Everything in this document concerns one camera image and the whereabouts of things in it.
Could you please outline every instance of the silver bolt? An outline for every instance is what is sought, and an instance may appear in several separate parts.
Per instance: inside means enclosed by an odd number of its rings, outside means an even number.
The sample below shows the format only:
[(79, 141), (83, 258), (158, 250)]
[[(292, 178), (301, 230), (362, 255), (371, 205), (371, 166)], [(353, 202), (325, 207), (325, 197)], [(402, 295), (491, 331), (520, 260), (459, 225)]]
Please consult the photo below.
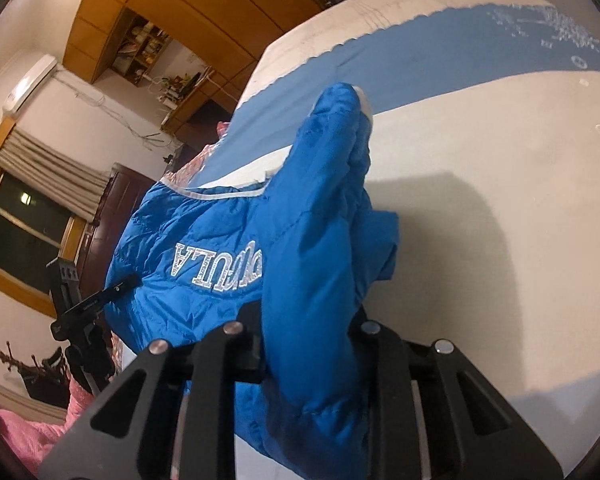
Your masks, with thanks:
[(456, 349), (454, 344), (451, 341), (447, 341), (446, 339), (438, 339), (435, 345), (433, 345), (433, 348), (435, 348), (436, 352), (438, 352), (439, 354), (444, 355), (451, 354), (451, 352), (453, 352)]
[(244, 327), (242, 326), (242, 323), (240, 321), (230, 321), (228, 323), (225, 323), (222, 327), (222, 330), (227, 335), (239, 334), (240, 332), (242, 332), (243, 329)]
[(169, 343), (167, 343), (164, 339), (154, 339), (149, 343), (149, 352), (153, 355), (164, 354), (169, 348)]
[(365, 321), (360, 326), (360, 330), (367, 335), (376, 335), (380, 333), (380, 324), (376, 321)]

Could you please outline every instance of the gray curtain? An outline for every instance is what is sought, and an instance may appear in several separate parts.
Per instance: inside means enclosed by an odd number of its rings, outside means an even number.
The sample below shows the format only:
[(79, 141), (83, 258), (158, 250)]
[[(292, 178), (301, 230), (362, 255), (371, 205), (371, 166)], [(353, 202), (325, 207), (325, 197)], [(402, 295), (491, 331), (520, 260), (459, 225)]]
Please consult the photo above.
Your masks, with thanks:
[(109, 173), (80, 164), (15, 128), (0, 148), (0, 167), (88, 222), (109, 181)]

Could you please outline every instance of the bed sheet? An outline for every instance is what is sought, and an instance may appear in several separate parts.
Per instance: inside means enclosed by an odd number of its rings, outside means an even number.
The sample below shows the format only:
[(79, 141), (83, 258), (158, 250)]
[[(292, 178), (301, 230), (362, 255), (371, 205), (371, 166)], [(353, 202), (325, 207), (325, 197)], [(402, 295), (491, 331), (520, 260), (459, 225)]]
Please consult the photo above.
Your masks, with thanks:
[(569, 472), (600, 434), (599, 43), (544, 0), (347, 0), (267, 49), (189, 186), (262, 181), (338, 80), (371, 102), (365, 187), (400, 215), (368, 311), (453, 340)]

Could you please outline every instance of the blue puffer jacket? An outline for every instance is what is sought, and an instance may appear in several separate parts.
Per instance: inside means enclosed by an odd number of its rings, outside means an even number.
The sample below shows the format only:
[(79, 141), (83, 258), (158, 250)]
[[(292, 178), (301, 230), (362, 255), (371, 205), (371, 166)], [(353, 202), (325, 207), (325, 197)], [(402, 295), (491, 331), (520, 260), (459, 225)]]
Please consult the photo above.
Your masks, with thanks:
[(347, 330), (370, 284), (391, 277), (398, 242), (396, 215), (363, 189), (371, 114), (358, 92), (327, 88), (264, 183), (153, 186), (107, 276), (142, 277), (106, 309), (135, 352), (199, 341), (262, 299), (267, 378), (237, 384), (235, 432), (307, 479), (364, 478), (368, 370)]

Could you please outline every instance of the air conditioner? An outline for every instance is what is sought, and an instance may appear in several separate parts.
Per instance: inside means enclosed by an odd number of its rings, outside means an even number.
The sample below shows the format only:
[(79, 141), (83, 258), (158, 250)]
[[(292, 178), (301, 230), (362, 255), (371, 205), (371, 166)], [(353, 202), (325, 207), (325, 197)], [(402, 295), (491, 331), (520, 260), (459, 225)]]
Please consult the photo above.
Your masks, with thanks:
[(56, 66), (58, 66), (58, 60), (55, 57), (49, 54), (42, 56), (24, 75), (5, 100), (2, 105), (4, 115), (16, 118), (27, 98), (52, 75)]

